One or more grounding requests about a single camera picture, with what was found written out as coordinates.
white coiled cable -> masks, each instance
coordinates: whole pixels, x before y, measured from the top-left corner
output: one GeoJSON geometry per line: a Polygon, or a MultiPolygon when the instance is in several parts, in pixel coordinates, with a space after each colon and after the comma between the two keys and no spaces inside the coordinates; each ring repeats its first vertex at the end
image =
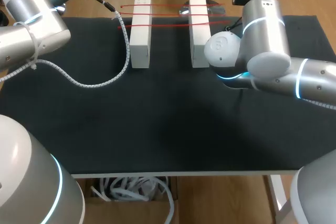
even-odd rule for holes
{"type": "MultiPolygon", "coordinates": [[[[87,85],[87,84],[82,84],[78,81],[76,81],[74,78],[72,78],[70,75],[68,75],[63,69],[61,69],[59,66],[57,66],[56,64],[48,61],[48,60],[41,60],[38,59],[36,60],[36,63],[42,63],[42,64],[46,64],[48,66],[51,66],[52,68],[56,69],[57,71],[59,71],[65,78],[67,78],[70,82],[72,82],[74,85],[79,86],[81,88],[86,88],[86,89],[94,89],[94,88],[101,88],[104,87],[108,84],[113,83],[114,81],[118,80],[126,71],[128,64],[130,62],[130,44],[128,41],[128,36],[127,36],[127,32],[126,32],[126,28],[125,28],[125,24],[124,21],[122,20],[121,15],[115,11],[116,17],[119,20],[121,29],[122,29],[122,33],[124,35],[124,39],[125,39],[125,44],[126,44],[126,61],[125,64],[123,66],[123,68],[121,69],[121,71],[119,72],[119,74],[117,74],[115,77],[113,77],[111,80],[108,80],[106,82],[103,83],[99,83],[99,84],[92,84],[92,85],[87,85]]],[[[31,65],[33,64],[33,62],[29,62],[23,66],[21,66],[20,68],[18,68],[17,70],[11,72],[10,74],[0,78],[0,82],[6,81],[14,76],[16,76],[17,74],[21,73],[23,70],[29,68],[31,65]]]]}
{"type": "Polygon", "coordinates": [[[150,201],[158,190],[158,185],[161,185],[164,188],[162,193],[167,193],[170,204],[169,214],[164,224],[170,224],[174,216],[175,206],[168,181],[168,177],[166,177],[166,182],[156,177],[119,177],[115,178],[109,186],[110,178],[101,178],[99,180],[100,191],[93,186],[91,186],[91,190],[104,201],[150,201]],[[140,194],[139,190],[142,189],[143,191],[144,185],[150,186],[151,189],[140,194]],[[109,191],[112,198],[106,195],[106,191],[109,191]]]}

red wire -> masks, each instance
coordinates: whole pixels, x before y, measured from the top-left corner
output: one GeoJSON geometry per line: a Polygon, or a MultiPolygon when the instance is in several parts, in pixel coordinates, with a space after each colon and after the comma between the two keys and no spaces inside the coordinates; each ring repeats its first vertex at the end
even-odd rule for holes
{"type": "Polygon", "coordinates": [[[224,17],[225,14],[155,14],[155,13],[120,13],[125,15],[153,15],[153,16],[173,16],[173,17],[183,17],[183,16],[220,16],[224,17]]]}
{"type": "Polygon", "coordinates": [[[216,6],[216,5],[224,5],[224,4],[209,4],[209,5],[164,5],[164,4],[142,4],[142,5],[121,5],[120,8],[127,7],[127,6],[216,6]]]}
{"type": "Polygon", "coordinates": [[[211,25],[211,24],[219,24],[219,23],[230,23],[228,20],[222,20],[222,21],[212,21],[212,22],[206,22],[206,23],[199,23],[199,24],[175,24],[175,25],[126,25],[125,27],[135,27],[135,26],[151,26],[151,27],[186,27],[186,26],[199,26],[199,25],[211,25]]]}

black mat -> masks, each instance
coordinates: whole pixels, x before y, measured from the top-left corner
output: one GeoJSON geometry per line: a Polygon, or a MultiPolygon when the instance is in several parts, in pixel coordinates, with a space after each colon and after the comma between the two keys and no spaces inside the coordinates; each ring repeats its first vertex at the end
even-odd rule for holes
{"type": "MultiPolygon", "coordinates": [[[[153,22],[186,22],[178,20],[153,22]]],[[[117,20],[65,21],[71,41],[45,59],[86,84],[119,72],[125,45],[117,20]]],[[[285,23],[292,57],[336,60],[316,17],[285,23]]],[[[188,28],[153,28],[149,70],[128,68],[116,83],[87,90],[39,65],[5,83],[0,114],[73,174],[289,170],[336,148],[335,111],[253,90],[240,104],[238,96],[210,69],[192,69],[188,28]]]]}

white block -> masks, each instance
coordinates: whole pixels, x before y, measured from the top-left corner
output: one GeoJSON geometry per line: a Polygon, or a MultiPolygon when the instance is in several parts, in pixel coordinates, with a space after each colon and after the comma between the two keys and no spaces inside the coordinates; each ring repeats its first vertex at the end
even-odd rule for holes
{"type": "MultiPolygon", "coordinates": [[[[151,4],[151,0],[135,0],[135,5],[151,4]]],[[[151,6],[135,6],[133,13],[151,14],[151,6]]],[[[132,25],[151,25],[151,15],[133,15],[132,25]]],[[[132,68],[149,68],[151,50],[151,26],[135,26],[131,29],[130,51],[132,68]]]]}
{"type": "MultiPolygon", "coordinates": [[[[206,5],[206,0],[189,0],[190,5],[206,5]]],[[[190,6],[189,14],[207,14],[207,6],[190,6]]],[[[189,24],[208,23],[208,16],[189,16],[189,24]]],[[[190,26],[191,62],[194,68],[208,68],[209,63],[204,55],[206,42],[211,38],[209,25],[190,26]]]]}

floor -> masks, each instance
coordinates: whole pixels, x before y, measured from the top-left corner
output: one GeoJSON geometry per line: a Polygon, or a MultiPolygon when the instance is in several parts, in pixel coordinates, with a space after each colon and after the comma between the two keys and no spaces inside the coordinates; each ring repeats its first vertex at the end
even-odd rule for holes
{"type": "MultiPolygon", "coordinates": [[[[120,10],[120,5],[134,0],[105,0],[120,10]]],[[[152,0],[160,4],[181,4],[187,0],[152,0]]],[[[229,16],[240,16],[242,8],[224,3],[229,16]]],[[[317,15],[330,44],[336,51],[336,1],[334,0],[280,0],[284,15],[317,15]]],[[[132,12],[132,8],[123,8],[132,12]]],[[[178,8],[155,7],[154,13],[175,13],[178,8]]],[[[66,17],[112,17],[111,13],[93,0],[70,0],[66,17]]],[[[291,176],[283,176],[286,191],[291,176]]],[[[272,214],[262,176],[178,177],[175,217],[173,223],[203,224],[270,224],[272,214]]],[[[165,201],[148,203],[110,203],[97,199],[87,200],[85,224],[93,223],[163,223],[168,212],[165,201]]]]}

